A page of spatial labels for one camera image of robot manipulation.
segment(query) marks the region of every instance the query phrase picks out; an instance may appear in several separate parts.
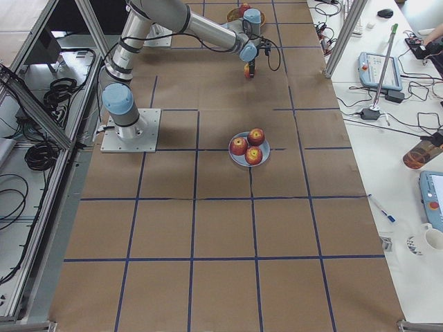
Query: robotic arm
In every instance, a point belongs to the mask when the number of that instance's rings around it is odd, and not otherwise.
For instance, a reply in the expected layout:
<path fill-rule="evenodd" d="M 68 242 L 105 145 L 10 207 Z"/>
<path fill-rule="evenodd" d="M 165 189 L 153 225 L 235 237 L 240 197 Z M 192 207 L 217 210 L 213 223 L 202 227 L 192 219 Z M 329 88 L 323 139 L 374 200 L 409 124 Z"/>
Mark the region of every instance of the robotic arm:
<path fill-rule="evenodd" d="M 245 62 L 253 61 L 260 47 L 260 11 L 250 9 L 243 19 L 220 26 L 195 14 L 180 0 L 127 0 L 130 10 L 120 43 L 112 61 L 106 64 L 108 74 L 118 81 L 130 82 L 132 61 L 143 47 L 153 23 L 174 33 L 188 33 L 232 53 Z"/>
<path fill-rule="evenodd" d="M 105 69 L 100 74 L 100 85 L 104 89 L 103 104 L 112 121 L 107 127 L 115 129 L 115 132 L 105 136 L 103 152 L 153 151 L 152 146 L 144 147 L 143 136 L 149 132 L 148 122 L 150 126 L 153 122 L 158 125 L 159 118 L 155 121 L 147 119 L 147 110 L 138 110 L 129 88 L 134 57 L 143 47 L 153 23 L 174 33 L 191 34 L 228 52 L 239 53 L 240 59 L 248 62 L 250 66 L 254 65 L 259 49 L 263 47 L 260 38 L 261 16 L 260 11 L 256 9 L 248 9 L 243 18 L 220 26 L 193 13 L 189 6 L 180 0 L 127 0 L 127 5 L 129 16 L 120 42 L 112 59 L 105 60 Z M 113 136 L 112 139 L 117 142 L 113 147 L 118 148 L 107 150 L 105 139 L 109 139 L 109 136 Z M 154 134 L 150 132 L 147 136 L 151 138 Z"/>

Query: mug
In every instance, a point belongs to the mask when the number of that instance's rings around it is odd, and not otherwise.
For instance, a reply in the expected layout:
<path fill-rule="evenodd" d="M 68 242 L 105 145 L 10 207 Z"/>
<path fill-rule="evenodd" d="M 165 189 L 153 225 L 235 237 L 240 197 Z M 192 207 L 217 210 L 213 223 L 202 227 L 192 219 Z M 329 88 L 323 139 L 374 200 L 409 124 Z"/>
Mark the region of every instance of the mug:
<path fill-rule="evenodd" d="M 409 250 L 419 256 L 443 253 L 443 232 L 433 229 L 430 223 L 424 223 L 422 227 L 423 232 L 406 240 Z"/>

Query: plate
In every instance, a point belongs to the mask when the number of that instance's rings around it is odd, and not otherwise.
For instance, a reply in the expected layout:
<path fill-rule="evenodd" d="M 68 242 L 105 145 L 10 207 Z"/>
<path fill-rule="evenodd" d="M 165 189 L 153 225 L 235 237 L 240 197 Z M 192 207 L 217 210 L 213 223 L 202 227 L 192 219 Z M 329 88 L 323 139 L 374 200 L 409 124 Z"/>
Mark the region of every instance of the plate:
<path fill-rule="evenodd" d="M 238 133 L 237 135 L 235 135 L 234 137 L 231 138 L 230 142 L 232 142 L 233 139 L 234 139 L 234 138 L 237 138 L 237 137 L 243 137 L 243 138 L 247 139 L 247 137 L 248 137 L 248 133 L 249 133 L 249 131 L 243 131 L 242 133 Z M 256 165 L 249 165 L 249 164 L 247 163 L 247 161 L 246 161 L 244 155 L 243 155 L 243 156 L 236 156 L 235 154 L 232 154 L 232 153 L 229 151 L 229 145 L 228 145 L 229 156 L 230 156 L 230 157 L 231 157 L 231 158 L 232 158 L 232 159 L 233 159 L 238 165 L 246 166 L 246 167 L 255 167 L 255 166 L 261 165 L 262 163 L 264 163 L 264 162 L 267 160 L 267 158 L 269 158 L 269 153 L 271 152 L 271 148 L 269 147 L 269 143 L 268 143 L 268 141 L 265 139 L 264 142 L 263 142 L 261 145 L 259 145 L 259 148 L 262 150 L 262 153 L 263 153 L 263 159 L 262 159 L 262 161 L 261 161 L 260 163 L 256 164 Z"/>

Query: white table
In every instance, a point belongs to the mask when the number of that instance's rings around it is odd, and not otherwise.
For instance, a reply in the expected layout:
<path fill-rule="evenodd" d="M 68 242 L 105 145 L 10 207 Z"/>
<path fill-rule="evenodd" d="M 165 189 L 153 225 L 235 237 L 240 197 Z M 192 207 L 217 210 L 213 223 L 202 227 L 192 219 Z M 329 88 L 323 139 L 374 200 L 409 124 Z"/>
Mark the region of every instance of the white table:
<path fill-rule="evenodd" d="M 308 0 L 309 7 L 318 4 L 317 1 Z M 377 11 L 391 8 L 394 16 L 391 19 L 377 17 Z M 322 9 L 334 12 L 334 8 L 322 5 Z M 324 17 L 315 10 L 311 10 L 314 22 L 324 21 Z M 366 28 L 368 22 L 375 23 L 374 28 Z M 357 71 L 357 58 L 361 52 L 386 54 L 391 26 L 399 24 L 395 36 L 391 55 L 399 56 L 408 47 L 404 42 L 407 37 L 403 32 L 410 30 L 408 22 L 402 15 L 394 0 L 368 0 L 361 16 L 363 36 L 351 37 L 345 52 L 332 76 L 334 89 L 337 97 L 347 104 L 357 100 L 367 99 L 365 91 L 350 91 L 349 86 L 361 86 Z M 336 36 L 343 25 L 343 16 L 336 15 L 327 19 L 327 25 L 334 29 Z M 414 58 L 411 52 L 400 58 L 405 71 L 409 73 L 428 73 L 433 77 L 440 77 L 431 61 L 426 66 L 421 60 Z M 427 80 L 415 80 L 421 83 Z M 408 80 L 403 80 L 403 92 L 406 96 Z M 437 84 L 435 92 L 443 96 L 443 84 Z M 412 97 L 395 104 L 380 98 L 381 110 L 393 114 L 403 122 L 417 124 L 418 112 L 436 112 L 443 122 L 443 108 L 439 98 L 429 95 L 427 101 L 420 102 Z M 361 102 L 352 108 L 345 107 L 339 102 L 342 112 L 354 113 L 363 107 L 370 106 L 371 102 Z M 359 116 L 343 116 L 345 119 L 365 122 Z M 397 295 L 403 309 L 406 320 L 413 323 L 443 323 L 443 255 L 416 256 L 406 247 L 406 239 L 419 232 L 420 225 L 427 222 L 421 193 L 418 185 L 419 173 L 422 170 L 443 172 L 443 158 L 437 157 L 419 170 L 407 168 L 403 162 L 403 155 L 415 144 L 419 138 L 396 133 L 385 129 L 375 129 L 363 124 L 354 124 L 345 121 L 347 132 L 350 137 L 352 148 L 359 166 L 363 184 L 368 194 L 373 194 L 385 209 L 395 218 L 391 223 L 387 218 L 371 204 L 374 220 L 381 236 L 392 239 L 392 252 L 386 252 L 386 259 L 392 275 Z M 387 127 L 384 116 L 375 122 L 366 122 L 374 125 Z M 437 127 L 435 116 L 421 116 L 420 123 L 430 127 Z M 390 128 L 425 135 L 419 129 L 411 129 L 390 119 Z"/>

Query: electronic device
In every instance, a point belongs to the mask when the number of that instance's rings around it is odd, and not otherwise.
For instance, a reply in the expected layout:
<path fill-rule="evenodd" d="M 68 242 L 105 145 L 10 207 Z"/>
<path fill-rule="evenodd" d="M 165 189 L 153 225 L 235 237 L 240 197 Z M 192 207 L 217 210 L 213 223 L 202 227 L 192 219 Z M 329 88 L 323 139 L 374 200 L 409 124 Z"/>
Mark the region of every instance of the electronic device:
<path fill-rule="evenodd" d="M 410 50 L 412 51 L 413 55 L 421 60 L 424 59 L 426 56 L 431 54 L 425 47 L 422 45 L 422 40 L 418 37 L 412 36 L 409 38 L 405 38 L 404 41 L 408 44 Z"/>
<path fill-rule="evenodd" d="M 385 55 L 362 52 L 359 56 L 359 76 L 363 86 L 376 88 L 380 82 Z M 381 88 L 401 91 L 400 70 L 396 57 L 390 57 Z"/>
<path fill-rule="evenodd" d="M 377 12 L 377 16 L 383 17 L 384 19 L 390 19 L 394 15 L 394 11 L 392 9 L 382 9 Z"/>
<path fill-rule="evenodd" d="M 443 232 L 443 173 L 422 171 L 419 178 L 422 203 L 429 223 L 436 230 Z"/>
<path fill-rule="evenodd" d="M 354 3 L 354 0 L 344 0 L 343 3 L 343 21 L 346 20 L 347 15 L 349 14 L 349 11 L 351 10 L 351 6 Z M 363 26 L 361 25 L 361 19 L 357 21 L 357 24 L 354 27 L 354 30 L 352 31 L 352 36 L 354 37 L 361 37 L 363 34 Z"/>

